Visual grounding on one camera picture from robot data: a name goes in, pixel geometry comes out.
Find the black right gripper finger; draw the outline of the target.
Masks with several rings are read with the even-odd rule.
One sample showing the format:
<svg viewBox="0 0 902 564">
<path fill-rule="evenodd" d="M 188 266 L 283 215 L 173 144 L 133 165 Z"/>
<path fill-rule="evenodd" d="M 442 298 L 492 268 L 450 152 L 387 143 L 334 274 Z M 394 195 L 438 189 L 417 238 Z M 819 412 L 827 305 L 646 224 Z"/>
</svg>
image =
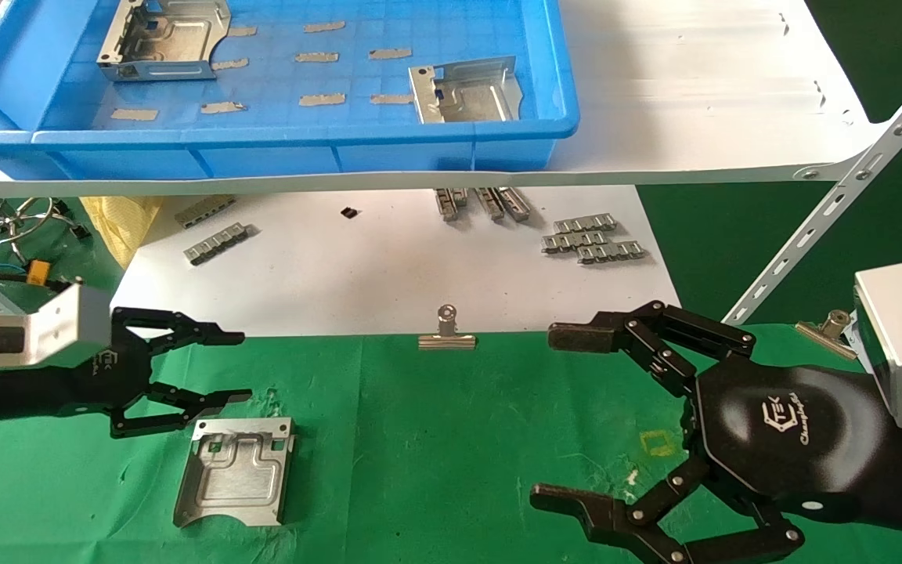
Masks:
<svg viewBox="0 0 902 564">
<path fill-rule="evenodd" d="M 534 509 L 572 516 L 589 542 L 621 548 L 642 563 L 770 563 L 804 545 L 805 536 L 769 504 L 745 502 L 756 528 L 681 543 L 663 531 L 661 521 L 713 475 L 705 458 L 690 456 L 634 504 L 550 484 L 533 486 Z"/>
<path fill-rule="evenodd" d="M 756 337 L 680 307 L 652 301 L 630 312 L 597 312 L 588 324 L 551 324 L 547 342 L 557 351 L 625 353 L 675 397 L 694 395 L 697 368 L 676 344 L 715 360 L 749 358 Z"/>
</svg>

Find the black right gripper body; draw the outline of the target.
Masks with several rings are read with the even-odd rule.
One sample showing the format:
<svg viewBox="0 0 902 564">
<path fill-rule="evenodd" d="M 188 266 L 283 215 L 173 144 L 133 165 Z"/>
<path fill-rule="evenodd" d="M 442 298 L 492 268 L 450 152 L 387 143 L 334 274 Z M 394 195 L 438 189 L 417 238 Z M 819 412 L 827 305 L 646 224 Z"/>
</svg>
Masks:
<svg viewBox="0 0 902 564">
<path fill-rule="evenodd" d="M 822 522 L 863 516 L 890 429 L 869 375 L 734 356 L 698 376 L 694 405 L 702 452 L 742 495 Z"/>
</svg>

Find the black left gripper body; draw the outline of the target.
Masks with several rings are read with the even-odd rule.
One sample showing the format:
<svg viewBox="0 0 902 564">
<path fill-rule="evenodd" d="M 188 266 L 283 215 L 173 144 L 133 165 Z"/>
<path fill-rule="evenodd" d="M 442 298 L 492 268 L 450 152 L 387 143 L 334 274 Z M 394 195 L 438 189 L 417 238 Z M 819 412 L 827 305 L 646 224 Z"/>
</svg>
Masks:
<svg viewBox="0 0 902 564">
<path fill-rule="evenodd" d="M 151 313 L 112 315 L 111 344 L 67 376 L 67 415 L 104 414 L 112 436 L 142 436 L 143 418 L 129 418 L 125 411 L 143 399 L 153 376 L 153 350 L 133 327 L 150 328 Z"/>
</svg>

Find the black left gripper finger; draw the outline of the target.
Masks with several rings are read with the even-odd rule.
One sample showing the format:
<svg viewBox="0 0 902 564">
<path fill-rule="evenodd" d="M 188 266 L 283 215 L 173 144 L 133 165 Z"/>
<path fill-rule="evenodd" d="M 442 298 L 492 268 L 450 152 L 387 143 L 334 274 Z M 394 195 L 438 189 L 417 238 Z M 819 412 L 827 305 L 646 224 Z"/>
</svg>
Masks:
<svg viewBox="0 0 902 564">
<path fill-rule="evenodd" d="M 139 438 L 186 428 L 203 415 L 217 414 L 231 403 L 243 403 L 253 396 L 251 389 L 215 390 L 207 394 L 172 388 L 160 382 L 148 385 L 143 399 L 178 408 L 178 413 L 126 417 L 125 409 L 110 413 L 111 438 Z"/>
<path fill-rule="evenodd" d="M 236 346 L 244 342 L 246 335 L 239 331 L 226 331 L 215 322 L 200 322 L 183 314 L 158 309 L 118 307 L 112 311 L 112 324 L 121 326 L 127 334 L 121 337 L 129 348 L 143 358 L 163 356 L 189 345 Z M 143 338 L 130 331 L 132 328 L 165 330 L 163 335 Z"/>
</svg>

